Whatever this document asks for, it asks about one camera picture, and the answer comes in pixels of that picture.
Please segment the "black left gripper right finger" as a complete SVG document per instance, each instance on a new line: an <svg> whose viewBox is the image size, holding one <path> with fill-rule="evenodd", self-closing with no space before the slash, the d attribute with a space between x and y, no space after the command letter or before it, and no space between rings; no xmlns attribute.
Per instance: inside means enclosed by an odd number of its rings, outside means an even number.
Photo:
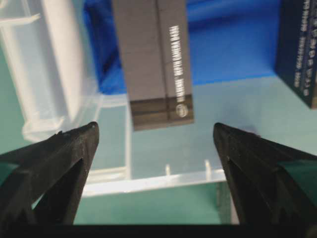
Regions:
<svg viewBox="0 0 317 238"><path fill-rule="evenodd" d="M316 156L222 123L213 140L241 224L317 224L316 205L285 169Z"/></svg>

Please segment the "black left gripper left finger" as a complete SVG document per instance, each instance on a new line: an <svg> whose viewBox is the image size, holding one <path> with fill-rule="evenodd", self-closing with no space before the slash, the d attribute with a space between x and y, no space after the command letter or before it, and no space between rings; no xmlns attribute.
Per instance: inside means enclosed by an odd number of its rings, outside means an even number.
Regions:
<svg viewBox="0 0 317 238"><path fill-rule="evenodd" d="M93 121L1 154L17 168L0 186L0 224L71 225L98 144Z"/></svg>

